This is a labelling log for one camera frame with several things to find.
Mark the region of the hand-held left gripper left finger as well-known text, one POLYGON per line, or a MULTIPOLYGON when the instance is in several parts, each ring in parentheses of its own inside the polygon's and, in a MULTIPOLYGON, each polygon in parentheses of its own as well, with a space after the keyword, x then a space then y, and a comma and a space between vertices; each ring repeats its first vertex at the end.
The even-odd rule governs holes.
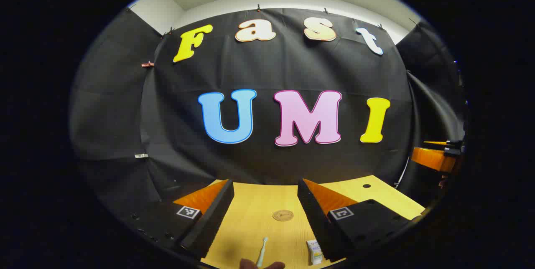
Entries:
POLYGON ((206 258, 233 198, 233 181, 226 179, 153 203, 127 216, 126 223, 156 246, 199 261, 206 258))

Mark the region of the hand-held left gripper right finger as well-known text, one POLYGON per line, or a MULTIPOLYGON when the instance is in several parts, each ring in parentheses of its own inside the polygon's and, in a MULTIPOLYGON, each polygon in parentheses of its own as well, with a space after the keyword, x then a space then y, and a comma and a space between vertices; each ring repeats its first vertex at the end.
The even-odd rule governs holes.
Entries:
POLYGON ((411 220, 375 199, 358 202, 306 178, 298 183, 298 199, 332 262, 364 258, 412 227, 411 220))

